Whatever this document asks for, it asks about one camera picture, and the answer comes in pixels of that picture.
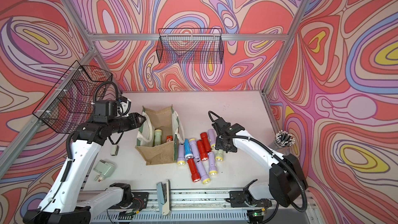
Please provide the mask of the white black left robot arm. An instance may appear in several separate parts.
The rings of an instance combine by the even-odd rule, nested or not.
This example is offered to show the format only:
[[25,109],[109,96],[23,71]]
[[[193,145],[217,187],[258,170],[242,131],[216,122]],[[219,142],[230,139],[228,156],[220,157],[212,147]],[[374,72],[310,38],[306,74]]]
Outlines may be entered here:
[[23,217],[25,224],[88,224],[112,206],[129,207],[134,202],[129,184],[114,183],[105,191],[78,203],[86,176],[105,141],[114,133],[138,129],[146,118],[130,113],[107,122],[84,122],[66,140],[67,159],[53,186],[35,210]]

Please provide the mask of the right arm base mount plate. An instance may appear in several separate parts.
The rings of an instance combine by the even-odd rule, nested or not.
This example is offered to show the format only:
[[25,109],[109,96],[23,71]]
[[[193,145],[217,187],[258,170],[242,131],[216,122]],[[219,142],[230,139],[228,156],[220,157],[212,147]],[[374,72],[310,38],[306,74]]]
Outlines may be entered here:
[[248,208],[270,208],[272,202],[267,199],[256,200],[243,190],[234,190],[229,192],[229,197],[225,199],[232,207]]

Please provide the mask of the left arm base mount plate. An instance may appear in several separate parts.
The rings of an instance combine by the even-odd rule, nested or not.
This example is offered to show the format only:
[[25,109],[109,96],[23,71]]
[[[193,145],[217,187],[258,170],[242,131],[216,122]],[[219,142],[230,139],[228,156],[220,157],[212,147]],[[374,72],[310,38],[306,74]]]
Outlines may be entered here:
[[132,193],[132,201],[120,206],[122,209],[142,210],[147,207],[149,193],[148,192],[134,192]]

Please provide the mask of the burlap tote bag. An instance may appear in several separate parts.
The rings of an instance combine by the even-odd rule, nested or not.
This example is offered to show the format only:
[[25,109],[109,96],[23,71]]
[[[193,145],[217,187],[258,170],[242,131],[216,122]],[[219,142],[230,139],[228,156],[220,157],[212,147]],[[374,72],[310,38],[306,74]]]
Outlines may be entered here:
[[146,121],[139,128],[136,150],[147,166],[177,162],[178,145],[184,142],[182,122],[172,106],[161,110],[142,108]]

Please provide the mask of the red flashlight with logo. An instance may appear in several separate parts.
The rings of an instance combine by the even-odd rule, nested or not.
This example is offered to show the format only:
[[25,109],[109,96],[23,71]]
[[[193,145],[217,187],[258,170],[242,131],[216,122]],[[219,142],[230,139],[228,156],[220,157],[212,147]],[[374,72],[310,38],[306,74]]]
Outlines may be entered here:
[[169,136],[166,137],[166,142],[167,142],[167,143],[172,142],[173,140],[174,140],[174,139],[173,139],[173,136],[171,136],[171,135],[169,135]]

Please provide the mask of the light green flashlight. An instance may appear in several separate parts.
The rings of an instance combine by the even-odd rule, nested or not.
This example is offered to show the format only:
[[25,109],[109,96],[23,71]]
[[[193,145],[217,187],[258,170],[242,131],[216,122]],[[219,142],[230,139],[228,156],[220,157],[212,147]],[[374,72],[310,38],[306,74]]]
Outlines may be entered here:
[[224,160],[224,151],[223,150],[215,151],[215,160],[217,162],[222,162]]
[[154,146],[159,146],[162,144],[162,133],[161,129],[155,129],[154,131]]

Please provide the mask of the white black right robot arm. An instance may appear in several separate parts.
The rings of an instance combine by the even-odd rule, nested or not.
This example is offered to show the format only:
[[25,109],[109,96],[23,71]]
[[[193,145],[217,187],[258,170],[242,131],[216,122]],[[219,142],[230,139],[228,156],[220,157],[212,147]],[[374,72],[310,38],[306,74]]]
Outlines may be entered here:
[[208,112],[211,125],[216,131],[216,150],[244,151],[263,167],[268,180],[254,179],[243,188],[247,204],[260,200],[275,200],[280,206],[292,206],[299,212],[308,207],[306,190],[308,183],[297,157],[284,155],[255,139],[240,124],[231,124],[222,117]]

